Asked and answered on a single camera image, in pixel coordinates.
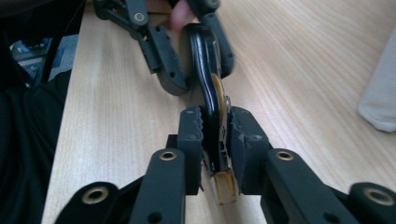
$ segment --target wooden table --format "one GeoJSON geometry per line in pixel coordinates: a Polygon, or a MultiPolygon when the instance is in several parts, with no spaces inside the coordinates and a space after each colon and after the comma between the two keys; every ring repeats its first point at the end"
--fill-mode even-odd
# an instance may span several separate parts
{"type": "MultiPolygon", "coordinates": [[[[395,11],[390,0],[228,0],[219,9],[236,58],[223,80],[233,105],[253,113],[274,147],[296,151],[343,192],[362,181],[396,190],[396,133],[357,112],[395,11]]],[[[87,5],[43,223],[87,184],[122,188],[143,175],[177,133],[183,108],[149,74],[138,44],[87,5]]],[[[264,222],[260,197],[219,206],[210,190],[187,197],[186,213],[187,223],[264,222]]]]}

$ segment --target white cloth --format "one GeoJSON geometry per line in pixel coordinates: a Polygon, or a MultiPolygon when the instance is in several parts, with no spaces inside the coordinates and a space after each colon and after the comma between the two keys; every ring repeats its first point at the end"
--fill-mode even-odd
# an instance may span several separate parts
{"type": "Polygon", "coordinates": [[[359,113],[378,130],[396,132],[396,28],[361,98],[359,113]]]}

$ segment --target metal screw hole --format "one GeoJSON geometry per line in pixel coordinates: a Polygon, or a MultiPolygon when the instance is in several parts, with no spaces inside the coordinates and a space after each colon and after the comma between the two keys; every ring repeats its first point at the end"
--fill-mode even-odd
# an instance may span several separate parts
{"type": "Polygon", "coordinates": [[[85,204],[100,203],[108,196],[108,189],[106,187],[94,187],[87,190],[82,196],[82,201],[85,204]]]}
{"type": "Polygon", "coordinates": [[[365,189],[363,193],[368,199],[375,203],[379,203],[385,206],[393,206],[395,204],[393,198],[380,189],[368,188],[365,189]]]}
{"type": "Polygon", "coordinates": [[[282,161],[292,161],[294,159],[294,156],[286,151],[279,151],[276,153],[276,156],[282,161]]]}
{"type": "Polygon", "coordinates": [[[142,13],[138,12],[136,14],[134,14],[134,19],[136,21],[143,21],[145,19],[145,15],[143,15],[142,13]]]}
{"type": "Polygon", "coordinates": [[[148,223],[160,223],[163,220],[161,213],[151,213],[148,215],[148,223]]]}
{"type": "Polygon", "coordinates": [[[330,223],[340,223],[340,218],[333,213],[324,213],[323,218],[330,223]]]}
{"type": "Polygon", "coordinates": [[[167,151],[160,155],[160,159],[163,161],[171,161],[177,157],[175,152],[167,151]]]}

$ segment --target person's hand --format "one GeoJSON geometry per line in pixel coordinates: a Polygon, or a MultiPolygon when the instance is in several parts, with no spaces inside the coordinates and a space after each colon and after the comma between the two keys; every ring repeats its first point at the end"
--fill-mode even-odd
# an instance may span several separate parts
{"type": "Polygon", "coordinates": [[[179,0],[173,10],[166,0],[146,0],[146,4],[149,12],[171,13],[171,27],[176,32],[180,32],[194,18],[187,0],[179,0]]]}

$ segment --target dark fabric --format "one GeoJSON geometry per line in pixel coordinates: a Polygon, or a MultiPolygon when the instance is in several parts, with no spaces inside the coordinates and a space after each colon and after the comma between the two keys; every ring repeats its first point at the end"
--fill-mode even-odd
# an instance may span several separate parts
{"type": "Polygon", "coordinates": [[[0,90],[0,223],[40,223],[70,71],[0,90]]]}
{"type": "Polygon", "coordinates": [[[46,4],[52,0],[3,0],[0,1],[0,18],[15,15],[46,4]]]}
{"type": "Polygon", "coordinates": [[[0,19],[0,29],[7,31],[9,43],[21,39],[40,39],[56,36],[69,23],[64,35],[78,34],[85,0],[54,0],[18,15],[0,19]],[[77,13],[70,21],[70,16],[77,13]]]}
{"type": "Polygon", "coordinates": [[[0,30],[0,88],[9,86],[23,86],[21,74],[18,70],[18,64],[12,58],[9,50],[7,33],[0,30]]]}

